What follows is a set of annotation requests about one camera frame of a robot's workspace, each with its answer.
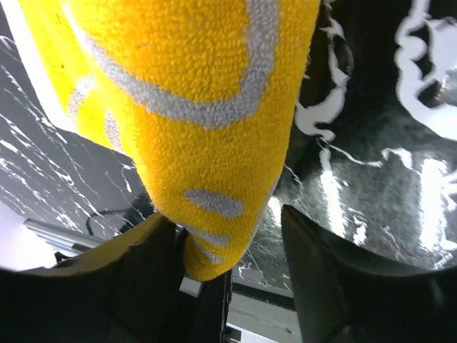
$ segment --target black plastic piece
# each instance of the black plastic piece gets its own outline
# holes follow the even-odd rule
[[[304,342],[457,341],[455,268],[421,274],[347,249],[289,206],[282,230]]]
[[[186,235],[157,213],[52,269],[0,269],[0,342],[222,342],[231,273],[181,293]]]

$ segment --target yellow towel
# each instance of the yellow towel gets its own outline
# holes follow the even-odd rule
[[[130,156],[191,233],[188,273],[232,268],[283,167],[319,0],[11,1],[71,130]]]

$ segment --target gray curved stripe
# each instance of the gray curved stripe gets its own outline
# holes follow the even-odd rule
[[[113,146],[114,150],[123,153],[121,143],[121,133],[117,121],[113,117],[113,114],[108,110],[105,113],[104,119],[105,135],[108,137],[109,142]]]
[[[74,89],[70,94],[69,105],[66,110],[73,127],[76,127],[76,123],[78,122],[79,107],[96,87],[97,83],[93,75],[80,77],[76,81]]]
[[[201,238],[202,240],[208,242],[211,245],[214,245],[215,247],[226,247],[230,243],[230,239],[222,234],[212,234],[211,232],[201,231],[194,227],[184,227],[189,232],[189,234],[197,236],[198,238]]]
[[[206,211],[217,212],[229,219],[238,217],[244,211],[244,203],[241,200],[204,189],[187,189],[184,196],[193,205]]]
[[[224,262],[224,259],[222,257],[216,256],[215,254],[210,252],[207,248],[203,247],[200,243],[198,243],[194,238],[192,238],[192,241],[194,241],[195,246],[199,248],[201,253],[204,254],[206,258],[209,259],[212,263],[220,264]]]
[[[146,106],[151,113],[166,118],[204,125],[206,129],[228,126],[256,113],[268,77],[274,68],[274,54],[279,33],[278,0],[246,0],[249,28],[246,29],[246,44],[249,62],[241,80],[241,91],[231,99],[215,102],[192,102],[183,96],[173,95],[157,85],[138,80],[110,59],[103,48],[98,46],[76,25],[69,8],[64,7],[69,23],[83,49],[96,60],[101,70],[132,96],[137,104]]]

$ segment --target terry cloth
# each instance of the terry cloth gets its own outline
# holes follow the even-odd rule
[[[319,0],[2,0],[49,119],[131,157],[190,232],[197,280],[232,268],[281,173]]]

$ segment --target black marble surface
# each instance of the black marble surface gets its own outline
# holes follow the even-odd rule
[[[457,107],[440,116],[438,94],[455,18],[454,0],[323,0],[283,175],[237,280],[290,291],[282,204],[383,256],[457,264]],[[401,62],[414,49],[415,67]],[[1,10],[0,199],[87,234],[89,219],[104,239],[154,210],[130,159],[50,125]]]

